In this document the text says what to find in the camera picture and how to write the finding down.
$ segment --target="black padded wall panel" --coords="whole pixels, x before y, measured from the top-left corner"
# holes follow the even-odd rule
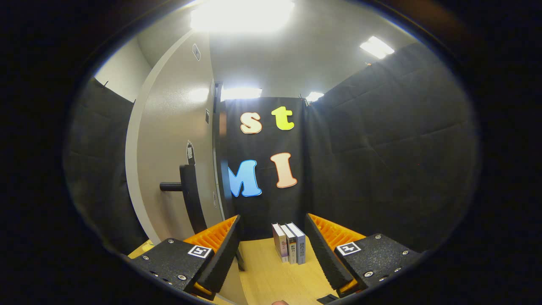
[[[147,241],[126,182],[132,107],[93,78],[74,105],[63,156],[76,208],[108,246],[126,255]]]
[[[469,102],[423,45],[349,77],[305,121],[309,212],[423,251],[466,209],[476,153]]]
[[[295,124],[291,130],[280,130],[271,112],[280,106],[291,110],[288,121]],[[237,174],[244,160],[255,160],[256,180],[262,190],[259,196],[232,196],[235,213],[241,218],[241,240],[272,237],[271,223],[303,224],[306,207],[302,192],[304,189],[304,102],[299,98],[257,98],[226,100],[228,166]],[[241,115],[257,112],[262,130],[258,134],[244,134],[241,131]],[[277,188],[278,176],[275,163],[270,158],[279,153],[290,153],[292,175],[297,184]]]

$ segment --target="fluorescent light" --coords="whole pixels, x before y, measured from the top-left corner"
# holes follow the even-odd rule
[[[369,38],[366,42],[362,43],[362,45],[359,47],[379,59],[382,59],[386,57],[386,55],[395,52],[390,46],[388,46],[382,40],[374,36],[371,36],[371,38]]]
[[[324,94],[320,92],[311,92],[309,95],[305,98],[310,102],[316,101],[317,99],[323,97]]]
[[[382,40],[374,36],[371,36],[371,38],[369,38],[368,41],[371,42],[373,45],[376,45],[380,50],[384,51],[386,54],[391,54],[395,52],[390,46],[386,45]]]
[[[220,101],[227,99],[259,98],[262,96],[262,88],[231,88],[222,89]]]
[[[273,31],[289,19],[289,0],[214,0],[191,13],[190,27],[201,31]]]

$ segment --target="letter m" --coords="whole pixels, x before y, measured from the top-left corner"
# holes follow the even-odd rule
[[[243,192],[241,194],[245,197],[258,196],[262,193],[262,190],[258,188],[258,183],[256,183],[255,168],[255,160],[245,160],[241,162],[239,169],[237,170],[237,175],[234,175],[228,167],[228,172],[230,174],[230,190],[233,196],[239,196],[241,185],[243,186]]]

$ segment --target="book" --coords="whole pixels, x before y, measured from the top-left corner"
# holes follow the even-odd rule
[[[286,225],[280,226],[286,234],[286,243],[288,244],[288,260],[290,264],[295,264],[298,261],[298,256],[295,253],[297,237],[288,229]]]
[[[273,224],[273,239],[275,240],[276,252],[279,254],[283,263],[288,261],[288,244],[286,242],[286,234],[279,226],[279,224]]]
[[[288,229],[297,237],[297,257],[298,264],[305,263],[305,234],[296,226],[294,223],[289,223],[286,225]]]

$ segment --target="label on door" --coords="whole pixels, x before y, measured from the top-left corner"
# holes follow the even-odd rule
[[[194,146],[188,140],[188,143],[186,144],[186,162],[188,165],[196,165],[196,159],[194,158]]]
[[[199,61],[202,57],[201,53],[199,52],[198,46],[194,43],[192,46],[192,53],[194,53],[194,56]]]

